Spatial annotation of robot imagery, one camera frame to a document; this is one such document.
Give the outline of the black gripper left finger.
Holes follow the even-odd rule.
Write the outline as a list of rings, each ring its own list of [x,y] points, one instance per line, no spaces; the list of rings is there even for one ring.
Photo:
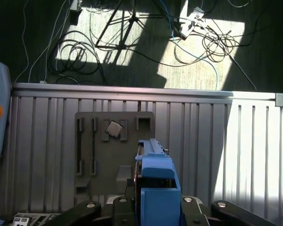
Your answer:
[[[137,226],[135,184],[128,179],[124,196],[104,207],[96,201],[84,201],[45,223],[46,226]]]

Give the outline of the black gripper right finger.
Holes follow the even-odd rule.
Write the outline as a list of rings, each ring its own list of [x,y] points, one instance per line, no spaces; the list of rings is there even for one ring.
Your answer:
[[[181,202],[182,226],[274,226],[275,224],[224,200],[209,207],[197,197],[183,196]]]

